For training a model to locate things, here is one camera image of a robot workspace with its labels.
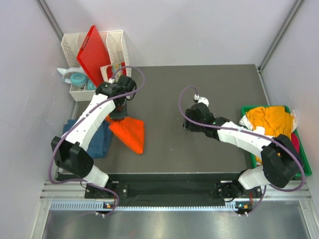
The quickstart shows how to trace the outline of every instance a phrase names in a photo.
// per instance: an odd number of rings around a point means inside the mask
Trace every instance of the red board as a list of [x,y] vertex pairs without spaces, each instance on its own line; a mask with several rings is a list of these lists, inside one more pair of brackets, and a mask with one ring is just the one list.
[[96,87],[104,82],[100,67],[110,65],[111,59],[95,25],[91,26],[76,59]]

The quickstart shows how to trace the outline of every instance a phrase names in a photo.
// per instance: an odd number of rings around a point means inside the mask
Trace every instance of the green laundry basket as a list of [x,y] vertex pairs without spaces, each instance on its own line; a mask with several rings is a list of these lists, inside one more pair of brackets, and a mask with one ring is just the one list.
[[[242,116],[244,116],[246,114],[246,112],[248,112],[249,110],[254,109],[256,107],[265,107],[265,108],[267,108],[269,106],[243,106],[241,108]],[[288,106],[284,106],[284,107],[285,107],[285,111],[290,113],[290,110],[289,110]],[[310,176],[312,174],[312,172],[311,172],[310,165],[308,163],[308,159],[307,159],[305,151],[304,151],[303,144],[300,141],[300,138],[299,138],[297,130],[295,130],[293,133],[295,133],[295,135],[298,137],[298,140],[299,140],[299,144],[300,144],[299,156],[300,156],[300,159],[301,159],[302,163],[304,164],[305,175],[306,176]],[[256,168],[257,167],[257,163],[256,163],[255,155],[251,154],[250,155],[250,160],[251,160],[252,167]],[[296,177],[301,177],[301,173],[297,173]]]

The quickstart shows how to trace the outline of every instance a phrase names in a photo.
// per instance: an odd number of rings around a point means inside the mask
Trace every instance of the blue ear cushion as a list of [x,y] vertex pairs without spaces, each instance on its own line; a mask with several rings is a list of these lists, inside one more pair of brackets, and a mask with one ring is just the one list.
[[71,83],[77,87],[84,86],[85,83],[87,82],[87,80],[88,80],[88,78],[86,77],[86,75],[84,75],[82,73],[74,73],[70,77]]
[[94,91],[96,90],[95,85],[93,84],[93,82],[91,80],[88,81],[88,91]]

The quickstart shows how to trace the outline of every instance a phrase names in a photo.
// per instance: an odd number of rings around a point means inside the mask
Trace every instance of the orange-yellow towel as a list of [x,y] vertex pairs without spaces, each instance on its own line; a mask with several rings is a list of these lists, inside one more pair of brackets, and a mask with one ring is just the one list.
[[125,117],[121,121],[111,120],[106,117],[110,123],[110,130],[132,151],[136,154],[142,154],[144,150],[144,122],[139,119]]
[[261,126],[265,128],[265,135],[277,137],[284,134],[291,139],[294,117],[285,112],[285,107],[257,107],[248,111],[246,116],[253,125],[253,130],[257,126]]

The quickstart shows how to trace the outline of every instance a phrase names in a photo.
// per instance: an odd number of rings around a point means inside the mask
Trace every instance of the folded blue cloth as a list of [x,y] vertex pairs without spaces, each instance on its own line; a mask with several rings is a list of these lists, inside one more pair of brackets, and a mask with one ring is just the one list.
[[[77,119],[69,119],[68,124],[63,126],[63,133],[67,132],[75,123]],[[109,129],[109,123],[103,121],[98,130],[93,135],[87,153],[92,158],[104,158],[106,157],[112,138],[112,131]]]

